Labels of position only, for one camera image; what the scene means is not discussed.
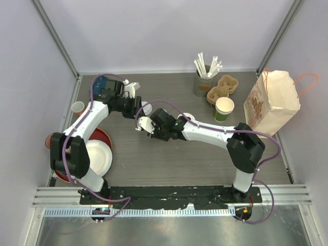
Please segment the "bear print paper bag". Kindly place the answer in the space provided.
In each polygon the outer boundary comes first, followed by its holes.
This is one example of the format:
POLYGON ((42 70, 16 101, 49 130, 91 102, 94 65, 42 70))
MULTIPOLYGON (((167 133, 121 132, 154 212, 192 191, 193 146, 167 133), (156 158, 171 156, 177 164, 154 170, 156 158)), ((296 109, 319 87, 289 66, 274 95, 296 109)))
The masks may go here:
POLYGON ((273 136, 301 107, 299 97, 318 82, 318 75, 307 73, 293 80, 287 71, 264 68, 247 96, 243 107, 246 124, 253 131, 273 136), (298 93, 295 83, 305 76, 314 76, 311 86, 298 93))

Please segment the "white plastic cup lid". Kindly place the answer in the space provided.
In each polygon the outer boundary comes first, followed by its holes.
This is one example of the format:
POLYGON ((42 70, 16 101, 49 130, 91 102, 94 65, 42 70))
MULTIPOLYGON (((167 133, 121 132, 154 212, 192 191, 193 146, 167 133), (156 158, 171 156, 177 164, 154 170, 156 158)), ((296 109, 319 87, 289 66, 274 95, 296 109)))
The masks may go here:
POLYGON ((184 117, 187 121, 193 121, 193 120, 195 120, 195 117, 194 117, 192 114, 190 114, 190 113, 183 113, 182 115, 183 115, 183 117, 184 117))

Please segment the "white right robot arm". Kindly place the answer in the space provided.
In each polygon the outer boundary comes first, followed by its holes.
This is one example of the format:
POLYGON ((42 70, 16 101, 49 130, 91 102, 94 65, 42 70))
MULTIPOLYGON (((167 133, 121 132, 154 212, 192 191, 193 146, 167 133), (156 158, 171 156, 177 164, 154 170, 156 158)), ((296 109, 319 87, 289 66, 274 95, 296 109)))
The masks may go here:
POLYGON ((141 117, 138 126, 147 131, 150 138, 199 141, 227 150, 236 168, 232 198, 236 202, 244 202, 249 198, 255 168, 262 158, 265 144, 255 134, 234 132, 250 130, 247 124, 240 123, 237 127, 216 126, 199 122, 189 113, 174 118, 159 108, 150 117, 141 117))

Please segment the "white plastic lid stack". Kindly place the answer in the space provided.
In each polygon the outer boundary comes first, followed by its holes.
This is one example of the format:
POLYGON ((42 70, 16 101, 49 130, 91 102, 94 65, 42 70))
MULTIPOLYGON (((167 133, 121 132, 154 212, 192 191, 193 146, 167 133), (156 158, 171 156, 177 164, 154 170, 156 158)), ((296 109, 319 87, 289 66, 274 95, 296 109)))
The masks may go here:
POLYGON ((141 102, 142 105, 142 111, 144 113, 145 116, 149 116, 152 113, 152 105, 149 104, 147 101, 142 101, 141 102))

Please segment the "brown pulp cup carrier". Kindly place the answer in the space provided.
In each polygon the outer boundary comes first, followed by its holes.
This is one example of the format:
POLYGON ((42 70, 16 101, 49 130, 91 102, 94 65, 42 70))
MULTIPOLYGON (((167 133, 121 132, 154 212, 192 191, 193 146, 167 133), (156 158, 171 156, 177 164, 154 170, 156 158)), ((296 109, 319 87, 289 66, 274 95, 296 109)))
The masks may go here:
POLYGON ((207 93, 207 102, 215 105, 216 101, 221 97, 229 97, 237 89, 239 82, 230 75, 224 75, 218 81, 217 86, 211 88, 207 93))

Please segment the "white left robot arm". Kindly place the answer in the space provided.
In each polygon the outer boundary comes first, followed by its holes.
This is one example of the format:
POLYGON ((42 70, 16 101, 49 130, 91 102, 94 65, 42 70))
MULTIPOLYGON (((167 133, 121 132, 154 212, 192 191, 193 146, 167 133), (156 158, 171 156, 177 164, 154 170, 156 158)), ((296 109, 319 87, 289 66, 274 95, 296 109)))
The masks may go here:
POLYGON ((86 143, 98 125, 111 113, 119 112, 124 118, 134 119, 141 107, 141 98, 135 94, 139 83, 107 79, 105 88, 91 91, 90 101, 75 123, 62 133, 50 138, 50 167, 53 171, 75 178, 88 189, 97 204, 109 198, 105 179, 90 168, 86 143))

